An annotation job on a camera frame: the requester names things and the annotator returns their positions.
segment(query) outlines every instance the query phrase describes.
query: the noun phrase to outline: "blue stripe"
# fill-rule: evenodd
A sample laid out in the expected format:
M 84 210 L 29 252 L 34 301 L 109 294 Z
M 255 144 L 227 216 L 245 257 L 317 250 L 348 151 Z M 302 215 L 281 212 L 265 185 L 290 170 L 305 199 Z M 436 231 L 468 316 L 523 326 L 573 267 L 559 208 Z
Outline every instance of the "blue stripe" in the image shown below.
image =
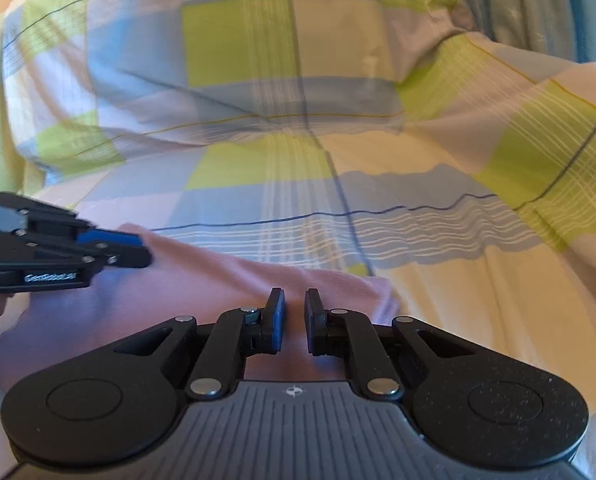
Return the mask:
M 582 153 L 584 152 L 584 150 L 586 149 L 586 147 L 590 144 L 590 142 L 593 140 L 593 138 L 595 136 L 596 136 L 596 125 L 593 128 L 593 130 L 591 131 L 591 133 L 587 136 L 587 138 L 585 139 L 585 141 L 580 145 L 580 147 L 574 153 L 574 156 L 572 156 L 571 159 L 569 160 L 569 162 L 565 165 L 565 167 L 562 168 L 562 170 L 560 170 L 560 173 L 558 173 L 558 176 L 556 176 L 555 179 L 553 179 L 553 181 L 551 182 L 551 184 L 549 184 L 548 186 L 546 186 L 546 189 L 542 193 L 540 193 L 537 197 L 532 198 L 531 200 L 527 200 L 527 202 L 523 202 L 519 206 L 514 207 L 513 210 L 514 211 L 519 211 L 520 209 L 522 209 L 527 204 L 532 204 L 534 202 L 537 202 L 538 200 L 541 200 L 541 199 L 545 198 L 545 196 L 549 194 L 549 192 L 555 187 L 555 185 L 558 182 L 560 182 L 560 180 L 562 180 L 562 178 L 568 173 L 568 171 L 575 164 L 575 161 L 578 160 L 578 158 L 580 158 L 580 156 L 582 155 Z
M 282 222 L 291 222 L 293 220 L 302 220 L 305 218 L 310 218 L 312 216 L 329 216 L 329 217 L 333 217 L 333 218 L 345 218 L 345 217 L 350 217 L 350 216 L 356 215 L 356 214 L 369 214 L 369 215 L 379 216 L 379 215 L 388 214 L 388 213 L 391 213 L 391 212 L 397 211 L 397 210 L 418 211 L 420 209 L 431 209 L 434 211 L 449 211 L 449 210 L 455 208 L 460 202 L 462 202 L 467 197 L 475 198 L 476 200 L 486 200 L 488 198 L 497 198 L 497 195 L 494 193 L 489 193 L 486 195 L 475 195 L 475 194 L 471 194 L 471 193 L 465 193 L 465 194 L 461 195 L 459 197 L 459 199 L 457 199 L 453 204 L 446 206 L 446 207 L 437 207 L 437 206 L 431 206 L 431 205 L 419 205 L 419 206 L 415 206 L 415 207 L 408 207 L 406 205 L 396 205 L 396 206 L 389 207 L 388 209 L 383 209 L 380 211 L 370 211 L 367 209 L 356 209 L 353 211 L 349 211 L 348 209 L 345 209 L 344 213 L 328 213 L 325 211 L 316 211 L 316 212 L 308 213 L 308 214 L 304 214 L 304 215 L 289 216 L 287 218 L 274 218 L 274 219 L 270 219 L 270 220 L 258 220 L 255 222 L 233 222 L 233 223 L 227 223 L 227 224 L 205 224 L 205 223 L 198 222 L 195 224 L 186 224 L 186 225 L 173 226 L 173 227 L 159 227 L 157 229 L 152 229 L 152 231 L 153 232 L 175 231 L 178 229 L 189 229 L 189 228 L 193 228 L 193 227 L 239 227 L 239 226 L 249 226 L 249 225 L 277 224 L 277 223 L 282 223 Z

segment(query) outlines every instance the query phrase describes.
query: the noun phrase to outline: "bed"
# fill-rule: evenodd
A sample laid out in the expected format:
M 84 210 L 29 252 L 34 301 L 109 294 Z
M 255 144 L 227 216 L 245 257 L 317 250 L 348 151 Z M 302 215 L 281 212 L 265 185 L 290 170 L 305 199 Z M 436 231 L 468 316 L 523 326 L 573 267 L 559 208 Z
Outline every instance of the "bed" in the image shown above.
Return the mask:
M 592 414 L 575 464 L 596 479 L 596 63 L 495 43 L 472 9 L 14 0 L 0 190 L 387 278 L 403 313 L 574 384 Z M 0 474 L 11 461 L 0 429 Z

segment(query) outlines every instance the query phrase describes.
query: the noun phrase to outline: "bed sheet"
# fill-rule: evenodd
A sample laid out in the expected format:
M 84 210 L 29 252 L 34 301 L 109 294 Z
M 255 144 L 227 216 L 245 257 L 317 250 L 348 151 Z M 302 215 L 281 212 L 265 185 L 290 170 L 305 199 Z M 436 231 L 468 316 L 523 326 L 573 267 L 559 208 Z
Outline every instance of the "bed sheet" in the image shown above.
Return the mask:
M 386 277 L 572 382 L 596 478 L 596 64 L 472 28 L 463 0 L 16 0 L 0 190 Z

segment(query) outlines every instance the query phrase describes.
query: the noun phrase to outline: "black mount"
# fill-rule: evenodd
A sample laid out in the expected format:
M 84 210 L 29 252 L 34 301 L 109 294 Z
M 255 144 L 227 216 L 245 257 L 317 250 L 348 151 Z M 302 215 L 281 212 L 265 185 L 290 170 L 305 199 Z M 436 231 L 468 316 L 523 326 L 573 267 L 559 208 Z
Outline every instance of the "black mount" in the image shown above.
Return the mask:
M 129 459 L 174 430 L 185 406 L 232 393 L 245 360 L 276 354 L 284 292 L 216 323 L 179 316 L 38 372 L 5 396 L 2 424 L 21 461 L 88 468 Z
M 97 229 L 72 211 L 11 193 L 0 193 L 0 210 L 0 293 L 86 287 L 105 266 L 151 263 L 136 235 Z
M 427 441 L 461 462 L 521 469 L 571 459 L 589 412 L 561 378 L 408 316 L 390 327 L 305 295 L 309 352 L 345 360 L 356 392 L 399 399 Z
M 343 359 L 356 396 L 397 407 L 445 456 L 529 470 L 571 459 L 584 436 L 584 399 L 555 375 L 412 317 L 380 326 L 325 310 L 316 289 L 304 313 L 309 352 Z M 280 351 L 283 322 L 279 288 L 264 308 L 230 310 L 214 324 L 176 317 L 23 379 L 5 396 L 3 427 L 19 459 L 43 467 L 136 460 L 190 406 L 233 399 L 247 357 Z

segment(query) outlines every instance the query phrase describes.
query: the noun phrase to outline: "checkered bedding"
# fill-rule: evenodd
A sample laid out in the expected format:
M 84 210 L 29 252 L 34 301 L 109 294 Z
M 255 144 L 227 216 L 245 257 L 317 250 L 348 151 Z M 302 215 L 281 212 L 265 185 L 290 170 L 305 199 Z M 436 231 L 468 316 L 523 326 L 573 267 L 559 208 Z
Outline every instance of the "checkered bedding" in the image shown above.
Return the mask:
M 492 43 L 463 0 L 15 0 L 0 189 L 389 278 L 579 388 L 596 478 L 596 64 Z

